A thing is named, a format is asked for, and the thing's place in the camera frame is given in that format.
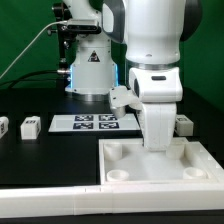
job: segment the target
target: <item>table surface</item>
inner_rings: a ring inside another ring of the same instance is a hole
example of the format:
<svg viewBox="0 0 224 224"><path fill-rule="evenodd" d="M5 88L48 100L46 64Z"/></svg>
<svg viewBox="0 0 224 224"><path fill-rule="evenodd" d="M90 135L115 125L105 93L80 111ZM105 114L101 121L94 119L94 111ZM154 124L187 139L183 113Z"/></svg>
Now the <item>table surface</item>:
<svg viewBox="0 0 224 224"><path fill-rule="evenodd" d="M0 141L0 188L84 186L100 184L98 140L133 138L139 132L69 133L50 135L50 122L56 114L107 114L107 102L81 102L67 98L59 89L0 90L0 117L9 118L9 131ZM223 113L190 89L178 104L195 124L190 141L200 141L224 167L222 143ZM22 141L20 125L28 116L40 116L42 130L36 141ZM0 220L0 223L206 223L224 221L224 211L116 214L77 217L49 217Z"/></svg>

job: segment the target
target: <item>green background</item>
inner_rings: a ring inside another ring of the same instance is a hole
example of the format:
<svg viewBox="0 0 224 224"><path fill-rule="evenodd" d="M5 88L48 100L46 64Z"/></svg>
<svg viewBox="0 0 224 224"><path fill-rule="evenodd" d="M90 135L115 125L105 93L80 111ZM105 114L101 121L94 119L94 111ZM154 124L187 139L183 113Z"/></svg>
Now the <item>green background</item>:
<svg viewBox="0 0 224 224"><path fill-rule="evenodd" d="M0 74L43 27L55 21L51 7L57 2L60 1L0 0ZM102 0L91 0L90 3L99 9ZM202 0L202 4L203 21L199 29L180 46L181 81L183 86L193 89L224 112L224 1ZM119 65L121 77L124 77L125 50L125 46L112 45L112 57ZM57 67L57 37L48 37L45 32L1 81ZM54 83L23 83L20 86L53 87Z"/></svg>

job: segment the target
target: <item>white block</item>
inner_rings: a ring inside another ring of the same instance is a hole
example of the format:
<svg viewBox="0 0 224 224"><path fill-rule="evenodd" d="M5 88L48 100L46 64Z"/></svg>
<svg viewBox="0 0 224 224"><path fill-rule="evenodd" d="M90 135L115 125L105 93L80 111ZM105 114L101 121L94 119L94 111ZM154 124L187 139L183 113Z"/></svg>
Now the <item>white block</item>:
<svg viewBox="0 0 224 224"><path fill-rule="evenodd" d="M0 117L0 139L8 131L9 119L7 117Z"/></svg>
<svg viewBox="0 0 224 224"><path fill-rule="evenodd" d="M40 117L27 117L20 129L23 140L37 139L41 130Z"/></svg>
<svg viewBox="0 0 224 224"><path fill-rule="evenodd" d="M176 116L175 132L178 136L193 136L194 123L185 115Z"/></svg>

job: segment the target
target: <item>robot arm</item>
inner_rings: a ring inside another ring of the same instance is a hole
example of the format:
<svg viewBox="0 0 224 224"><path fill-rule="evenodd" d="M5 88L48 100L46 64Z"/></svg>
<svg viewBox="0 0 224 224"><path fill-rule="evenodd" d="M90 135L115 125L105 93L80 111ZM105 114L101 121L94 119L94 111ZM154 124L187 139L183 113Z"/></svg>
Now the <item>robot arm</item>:
<svg viewBox="0 0 224 224"><path fill-rule="evenodd" d="M138 110L144 146L149 150L164 150L173 137L176 102L182 99L177 66L179 42L185 32L185 15L189 15L186 11L195 9L187 6L199 0L120 2L104 1L103 29L113 40L127 44L131 90L121 86L113 88L110 91L111 109L117 117L125 115L126 105ZM117 15L123 18L120 24L116 22ZM187 37L193 32L187 29Z"/></svg>
<svg viewBox="0 0 224 224"><path fill-rule="evenodd" d="M70 75L70 85L65 91L79 100L106 100L110 88L116 86L117 67L111 59L111 40L102 32L101 12L93 9L89 0L63 2L72 19L60 27L63 36L60 46L68 49L71 43L77 44L75 61L70 69L62 69L62 73ZM61 58L65 60L63 50Z"/></svg>

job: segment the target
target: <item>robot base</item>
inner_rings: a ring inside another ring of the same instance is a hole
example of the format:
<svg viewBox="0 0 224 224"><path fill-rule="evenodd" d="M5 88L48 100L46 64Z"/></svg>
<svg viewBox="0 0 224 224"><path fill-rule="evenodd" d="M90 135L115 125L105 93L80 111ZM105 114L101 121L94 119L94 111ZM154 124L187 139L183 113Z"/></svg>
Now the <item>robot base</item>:
<svg viewBox="0 0 224 224"><path fill-rule="evenodd" d="M81 91L74 90L70 86L65 88L65 93L67 97L84 101L84 102L102 102L102 101L108 101L109 99L109 89L103 90L103 91L97 91L94 93L82 93Z"/></svg>

